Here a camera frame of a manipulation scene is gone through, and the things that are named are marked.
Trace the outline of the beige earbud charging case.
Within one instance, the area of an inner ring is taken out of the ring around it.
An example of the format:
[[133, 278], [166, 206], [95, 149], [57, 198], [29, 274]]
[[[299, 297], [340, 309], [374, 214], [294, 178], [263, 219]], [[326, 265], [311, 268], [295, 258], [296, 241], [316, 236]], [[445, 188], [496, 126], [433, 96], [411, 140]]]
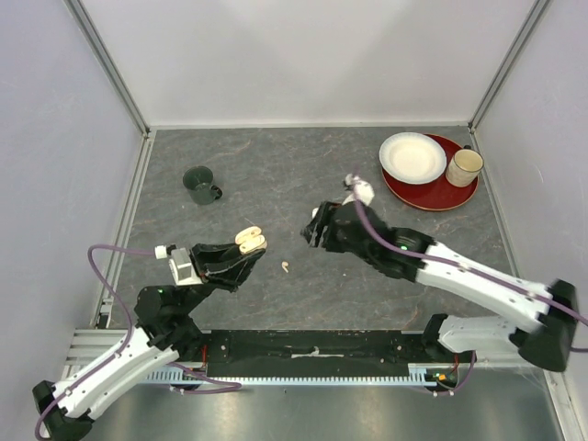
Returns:
[[238, 232], [234, 242], [241, 254], [250, 254], [267, 248], [266, 238], [262, 229], [258, 226], [251, 226]]

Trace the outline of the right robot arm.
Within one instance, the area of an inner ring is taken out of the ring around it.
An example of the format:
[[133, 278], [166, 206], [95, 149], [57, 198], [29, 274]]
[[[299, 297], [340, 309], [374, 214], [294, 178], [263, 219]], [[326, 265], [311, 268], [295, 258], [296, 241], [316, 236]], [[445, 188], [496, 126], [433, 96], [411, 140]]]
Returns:
[[579, 321], [571, 283], [545, 285], [494, 270], [427, 234], [389, 226], [365, 204], [324, 201], [300, 234], [310, 246], [353, 254], [386, 277], [440, 288], [491, 311], [489, 317], [433, 315], [420, 341], [427, 359], [505, 352], [537, 368], [566, 370]]

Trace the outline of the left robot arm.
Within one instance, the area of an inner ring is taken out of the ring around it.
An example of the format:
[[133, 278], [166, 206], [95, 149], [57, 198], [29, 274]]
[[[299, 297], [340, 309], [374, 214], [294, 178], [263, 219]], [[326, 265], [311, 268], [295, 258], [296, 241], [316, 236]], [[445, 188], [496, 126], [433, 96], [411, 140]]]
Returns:
[[192, 249], [158, 245], [149, 254], [167, 260], [174, 282], [143, 288], [128, 330], [104, 354], [71, 377], [43, 380], [32, 390], [40, 417], [38, 440], [80, 440], [93, 422], [126, 391], [156, 369], [203, 355], [209, 338], [191, 312], [216, 289], [234, 292], [264, 255], [266, 238]]

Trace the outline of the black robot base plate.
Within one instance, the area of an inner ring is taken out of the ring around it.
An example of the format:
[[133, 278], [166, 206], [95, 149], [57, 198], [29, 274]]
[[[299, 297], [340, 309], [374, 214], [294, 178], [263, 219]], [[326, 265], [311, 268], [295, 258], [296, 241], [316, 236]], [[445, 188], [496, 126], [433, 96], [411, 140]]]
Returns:
[[420, 332], [393, 330], [212, 330], [178, 364], [210, 378], [350, 379], [405, 377], [410, 365], [461, 366], [454, 353]]

